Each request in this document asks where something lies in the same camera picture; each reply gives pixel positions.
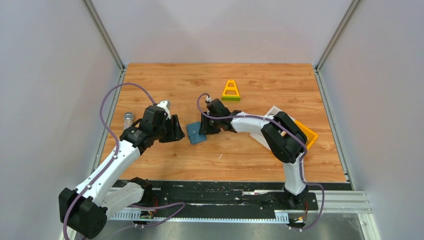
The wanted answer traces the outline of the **blue card holder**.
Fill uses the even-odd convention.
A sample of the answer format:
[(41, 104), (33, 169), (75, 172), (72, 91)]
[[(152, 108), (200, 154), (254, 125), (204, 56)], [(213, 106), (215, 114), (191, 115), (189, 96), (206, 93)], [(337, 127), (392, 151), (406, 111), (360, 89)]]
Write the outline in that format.
[(187, 135), (190, 143), (196, 145), (207, 140), (206, 135), (200, 134), (201, 122), (193, 122), (186, 126)]

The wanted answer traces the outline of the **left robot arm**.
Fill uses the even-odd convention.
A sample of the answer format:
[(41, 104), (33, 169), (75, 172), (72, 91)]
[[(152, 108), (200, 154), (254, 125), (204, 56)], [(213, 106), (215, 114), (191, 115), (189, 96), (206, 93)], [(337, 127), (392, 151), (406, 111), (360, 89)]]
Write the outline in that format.
[(122, 173), (154, 142), (170, 143), (183, 139), (178, 115), (168, 105), (148, 106), (143, 117), (126, 128), (107, 159), (74, 189), (64, 188), (59, 196), (59, 215), (64, 228), (71, 228), (87, 239), (97, 237), (108, 219), (124, 208), (146, 199), (151, 185), (135, 177), (115, 193), (109, 190)]

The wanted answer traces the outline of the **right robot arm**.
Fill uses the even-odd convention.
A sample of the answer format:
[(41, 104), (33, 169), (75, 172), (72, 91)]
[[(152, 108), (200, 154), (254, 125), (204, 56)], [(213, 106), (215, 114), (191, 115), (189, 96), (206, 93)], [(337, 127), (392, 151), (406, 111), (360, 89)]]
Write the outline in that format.
[(271, 115), (230, 111), (220, 99), (211, 99), (209, 94), (205, 97), (207, 111), (201, 112), (199, 132), (214, 135), (226, 131), (262, 137), (273, 155), (282, 162), (286, 202), (292, 207), (301, 203), (308, 193), (303, 170), (308, 138), (295, 121), (284, 111)]

